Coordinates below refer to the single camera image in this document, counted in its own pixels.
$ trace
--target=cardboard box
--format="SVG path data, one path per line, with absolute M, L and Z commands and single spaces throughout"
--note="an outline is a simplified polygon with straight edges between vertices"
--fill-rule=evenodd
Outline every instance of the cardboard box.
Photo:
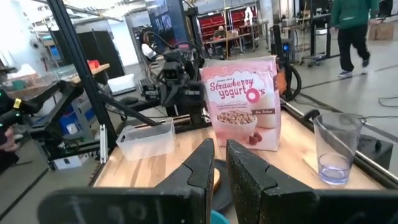
M 371 25 L 369 28 L 369 40 L 392 40 L 394 38 L 394 25 L 381 23 Z

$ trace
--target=computer screen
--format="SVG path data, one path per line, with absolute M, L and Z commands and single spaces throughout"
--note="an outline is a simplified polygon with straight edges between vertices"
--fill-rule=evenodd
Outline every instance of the computer screen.
M 181 0 L 145 0 L 145 2 L 156 34 L 170 45 L 188 40 L 185 12 Z M 155 41 L 159 50 L 166 47 L 166 44 L 158 38 L 155 38 Z

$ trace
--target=clear glass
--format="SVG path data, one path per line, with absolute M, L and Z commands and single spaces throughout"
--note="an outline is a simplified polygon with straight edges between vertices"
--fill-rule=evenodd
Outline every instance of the clear glass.
M 363 122 L 353 114 L 326 113 L 314 120 L 321 180 L 332 185 L 348 182 Z

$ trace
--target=pink cereal box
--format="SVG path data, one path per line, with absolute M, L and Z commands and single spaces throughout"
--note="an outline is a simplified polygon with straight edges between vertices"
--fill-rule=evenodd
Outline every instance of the pink cereal box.
M 230 61 L 201 70 L 218 144 L 234 139 L 248 149 L 276 151 L 280 101 L 275 57 Z

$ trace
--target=green jacket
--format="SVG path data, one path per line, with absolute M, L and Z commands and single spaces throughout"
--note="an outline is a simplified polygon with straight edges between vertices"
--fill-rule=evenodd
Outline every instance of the green jacket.
M 368 23 L 379 10 L 378 0 L 334 0 L 331 8 L 331 26 L 339 29 Z

